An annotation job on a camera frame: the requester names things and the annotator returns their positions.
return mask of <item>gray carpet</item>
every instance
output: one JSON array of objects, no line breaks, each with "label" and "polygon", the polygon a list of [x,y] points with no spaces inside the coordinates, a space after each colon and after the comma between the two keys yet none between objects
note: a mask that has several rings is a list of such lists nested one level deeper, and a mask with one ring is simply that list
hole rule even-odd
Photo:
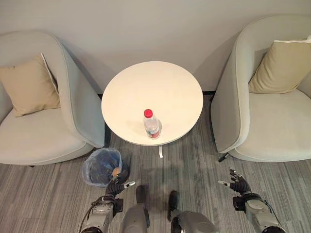
[{"label": "gray carpet", "polygon": [[[209,122],[209,98],[194,128],[181,139],[157,147],[127,143],[112,134],[117,148],[131,166],[129,180],[150,189],[150,233],[170,232],[166,220],[171,190],[181,195],[181,210],[206,215],[221,233],[254,233],[243,212],[232,206],[235,193],[217,184],[229,181],[235,168],[249,181],[254,192],[267,199],[289,233],[311,232],[311,160],[289,163],[254,163],[228,158],[218,163]],[[87,186],[80,167],[87,156],[47,166],[0,165],[1,233],[76,233],[90,203],[104,190]],[[124,212],[117,214],[109,232],[119,232],[124,213],[135,203],[135,188],[120,195]]]}]

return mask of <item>table top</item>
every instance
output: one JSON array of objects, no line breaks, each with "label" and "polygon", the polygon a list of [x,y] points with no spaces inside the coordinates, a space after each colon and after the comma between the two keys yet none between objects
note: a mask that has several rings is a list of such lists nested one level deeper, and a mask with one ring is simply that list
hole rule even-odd
[{"label": "table top", "polygon": [[[175,141],[197,122],[203,94],[197,80],[185,69],[168,62],[143,62],[117,74],[106,87],[102,113],[120,138],[155,146]],[[150,139],[143,124],[144,110],[159,119],[159,138]]]}]

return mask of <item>wall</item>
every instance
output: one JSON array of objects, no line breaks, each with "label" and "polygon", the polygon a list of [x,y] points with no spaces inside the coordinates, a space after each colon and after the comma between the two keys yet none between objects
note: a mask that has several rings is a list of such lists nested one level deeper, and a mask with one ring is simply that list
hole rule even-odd
[{"label": "wall", "polygon": [[98,93],[124,68],[150,60],[178,64],[212,91],[238,32],[276,13],[311,14],[311,1],[0,0],[0,33],[53,33]]}]

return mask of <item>cushion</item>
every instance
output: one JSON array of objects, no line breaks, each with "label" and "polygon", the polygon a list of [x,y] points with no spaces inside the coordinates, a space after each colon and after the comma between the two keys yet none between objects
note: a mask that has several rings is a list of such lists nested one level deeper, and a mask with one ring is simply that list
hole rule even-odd
[{"label": "cushion", "polygon": [[311,158],[311,99],[299,90],[285,94],[249,94],[250,125],[236,152],[253,161]]},{"label": "cushion", "polygon": [[89,147],[85,153],[93,148],[68,131],[60,108],[23,117],[15,117],[12,110],[0,125],[0,163],[27,165],[56,158],[62,161],[85,147]]},{"label": "cushion", "polygon": [[279,94],[295,90],[311,70],[311,40],[274,41],[249,82],[249,92]]},{"label": "cushion", "polygon": [[60,107],[42,54],[19,66],[0,67],[0,81],[11,98],[16,117]]}]

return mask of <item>wastebasket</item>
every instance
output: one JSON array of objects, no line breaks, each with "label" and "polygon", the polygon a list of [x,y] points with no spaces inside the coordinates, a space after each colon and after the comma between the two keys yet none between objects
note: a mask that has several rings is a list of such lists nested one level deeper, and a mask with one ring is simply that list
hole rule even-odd
[{"label": "wastebasket", "polygon": [[119,168],[119,182],[129,177],[129,167],[121,159],[115,148],[102,148],[94,151],[82,165],[82,178],[91,186],[105,188],[113,178],[112,172]]}]

